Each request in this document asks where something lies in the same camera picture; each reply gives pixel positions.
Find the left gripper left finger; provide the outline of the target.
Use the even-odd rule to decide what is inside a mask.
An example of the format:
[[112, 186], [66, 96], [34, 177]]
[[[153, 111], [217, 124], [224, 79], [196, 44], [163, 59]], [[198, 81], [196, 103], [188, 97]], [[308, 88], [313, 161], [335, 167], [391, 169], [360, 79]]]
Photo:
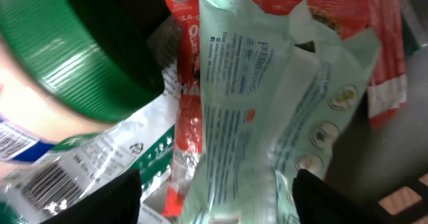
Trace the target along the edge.
[[140, 172], [130, 169], [42, 224], [137, 224], [141, 195]]

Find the green lid glass jar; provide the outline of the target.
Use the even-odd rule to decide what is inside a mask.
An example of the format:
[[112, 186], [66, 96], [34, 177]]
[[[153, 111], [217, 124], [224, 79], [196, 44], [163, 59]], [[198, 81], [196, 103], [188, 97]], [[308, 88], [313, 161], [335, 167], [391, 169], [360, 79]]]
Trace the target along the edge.
[[115, 0], [1, 0], [1, 160], [76, 148], [164, 91]]

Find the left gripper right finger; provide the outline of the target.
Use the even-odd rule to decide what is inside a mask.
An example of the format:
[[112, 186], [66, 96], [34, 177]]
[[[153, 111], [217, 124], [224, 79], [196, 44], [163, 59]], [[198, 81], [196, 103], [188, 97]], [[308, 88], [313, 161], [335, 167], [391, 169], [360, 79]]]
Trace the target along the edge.
[[306, 169], [298, 171], [292, 185], [292, 196], [301, 224], [384, 223]]

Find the green white gloves package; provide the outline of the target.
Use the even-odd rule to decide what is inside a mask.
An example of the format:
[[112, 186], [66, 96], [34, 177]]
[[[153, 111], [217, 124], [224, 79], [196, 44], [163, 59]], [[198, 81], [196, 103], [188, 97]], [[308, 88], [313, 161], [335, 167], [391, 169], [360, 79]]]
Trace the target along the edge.
[[41, 223], [128, 169], [141, 177], [141, 201], [169, 177], [178, 106], [177, 63], [162, 69], [164, 92], [105, 132], [57, 145], [1, 122], [1, 222]]

